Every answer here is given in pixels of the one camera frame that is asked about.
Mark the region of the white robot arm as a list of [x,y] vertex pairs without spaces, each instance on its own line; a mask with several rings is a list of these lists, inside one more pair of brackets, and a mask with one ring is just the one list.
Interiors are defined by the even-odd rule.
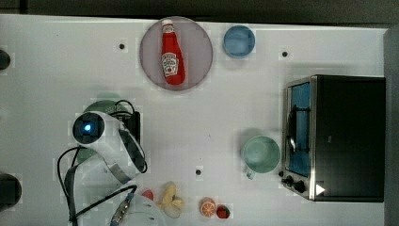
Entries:
[[138,174],[148,170],[139,141],[124,123],[101,111],[88,111],[76,118],[72,136],[79,148],[94,155],[71,167],[65,177],[70,222],[128,187]]

